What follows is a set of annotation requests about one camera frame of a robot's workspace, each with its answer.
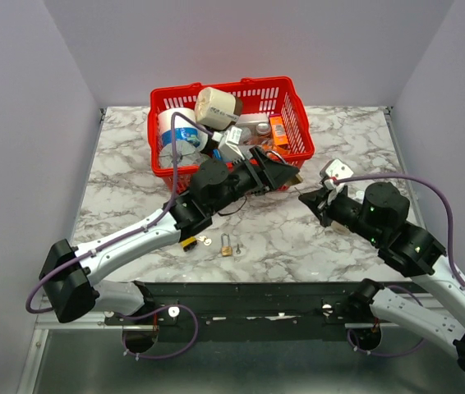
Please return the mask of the large brass padlock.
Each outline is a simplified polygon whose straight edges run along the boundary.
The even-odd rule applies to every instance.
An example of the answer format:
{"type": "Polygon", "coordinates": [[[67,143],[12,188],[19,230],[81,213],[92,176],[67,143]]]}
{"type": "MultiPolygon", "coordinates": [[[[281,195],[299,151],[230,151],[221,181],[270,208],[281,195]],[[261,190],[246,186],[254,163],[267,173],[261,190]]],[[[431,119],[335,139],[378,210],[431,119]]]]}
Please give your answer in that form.
{"type": "Polygon", "coordinates": [[[303,182],[299,169],[287,163],[281,154],[273,150],[265,152],[273,164],[269,165],[269,174],[281,186],[295,186],[303,182]]]}

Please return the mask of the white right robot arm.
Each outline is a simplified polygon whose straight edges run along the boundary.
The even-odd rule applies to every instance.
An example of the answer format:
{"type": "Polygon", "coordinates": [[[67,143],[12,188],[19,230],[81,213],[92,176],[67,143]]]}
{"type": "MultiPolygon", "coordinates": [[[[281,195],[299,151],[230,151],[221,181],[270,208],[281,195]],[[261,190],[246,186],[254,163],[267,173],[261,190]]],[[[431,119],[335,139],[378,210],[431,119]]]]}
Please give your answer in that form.
{"type": "Polygon", "coordinates": [[[389,182],[368,186],[362,202],[340,187],[314,190],[299,200],[321,226],[336,222],[369,241],[390,268],[431,293],[450,313],[438,314],[365,279],[348,297],[349,315],[359,322],[373,316],[406,328],[448,352],[465,372],[465,277],[450,267],[444,246],[407,220],[409,200],[389,182]]]}

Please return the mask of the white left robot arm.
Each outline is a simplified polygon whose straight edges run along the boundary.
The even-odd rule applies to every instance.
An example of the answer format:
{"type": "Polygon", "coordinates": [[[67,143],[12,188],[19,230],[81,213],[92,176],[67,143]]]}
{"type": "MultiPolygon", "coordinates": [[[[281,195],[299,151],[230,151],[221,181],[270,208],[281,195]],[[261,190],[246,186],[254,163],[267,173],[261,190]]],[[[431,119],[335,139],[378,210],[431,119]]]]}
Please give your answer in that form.
{"type": "Polygon", "coordinates": [[[54,243],[39,275],[60,323],[94,310],[124,314],[134,324],[151,316],[151,298],[136,282],[111,282],[108,275],[157,249],[196,236],[212,217],[247,195],[264,195],[295,177],[297,167],[270,158],[260,148],[232,166],[217,159],[202,163],[189,186],[147,218],[104,238],[78,246],[54,243]]]}

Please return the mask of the yellow padlock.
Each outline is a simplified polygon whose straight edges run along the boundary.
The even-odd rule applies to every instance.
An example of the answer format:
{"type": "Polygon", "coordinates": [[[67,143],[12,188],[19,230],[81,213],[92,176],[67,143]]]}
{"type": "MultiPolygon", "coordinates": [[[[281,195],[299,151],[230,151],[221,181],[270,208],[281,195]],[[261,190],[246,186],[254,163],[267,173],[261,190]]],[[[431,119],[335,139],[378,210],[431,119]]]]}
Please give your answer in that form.
{"type": "Polygon", "coordinates": [[[198,240],[194,236],[189,237],[185,239],[184,241],[180,242],[180,246],[182,247],[182,250],[184,252],[193,250],[197,246],[197,244],[198,244],[198,240]]]}

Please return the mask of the small brass padlock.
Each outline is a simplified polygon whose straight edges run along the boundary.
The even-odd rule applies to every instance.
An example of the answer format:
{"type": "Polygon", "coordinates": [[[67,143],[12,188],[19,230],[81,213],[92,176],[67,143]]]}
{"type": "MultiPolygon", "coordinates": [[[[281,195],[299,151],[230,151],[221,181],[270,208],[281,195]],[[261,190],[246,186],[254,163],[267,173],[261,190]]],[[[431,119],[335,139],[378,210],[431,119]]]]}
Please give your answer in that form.
{"type": "Polygon", "coordinates": [[[229,257],[233,255],[233,248],[230,239],[230,235],[228,233],[223,233],[221,235],[221,255],[223,257],[229,257]]]}

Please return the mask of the small silver keys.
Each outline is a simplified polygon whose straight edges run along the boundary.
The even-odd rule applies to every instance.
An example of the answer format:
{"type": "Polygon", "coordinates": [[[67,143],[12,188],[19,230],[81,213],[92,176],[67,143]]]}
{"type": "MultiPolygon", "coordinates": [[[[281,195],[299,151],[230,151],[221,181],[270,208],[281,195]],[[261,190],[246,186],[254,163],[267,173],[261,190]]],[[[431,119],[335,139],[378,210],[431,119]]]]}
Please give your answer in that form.
{"type": "Polygon", "coordinates": [[[197,240],[206,246],[209,246],[212,244],[212,240],[206,236],[198,236],[197,240]]]}

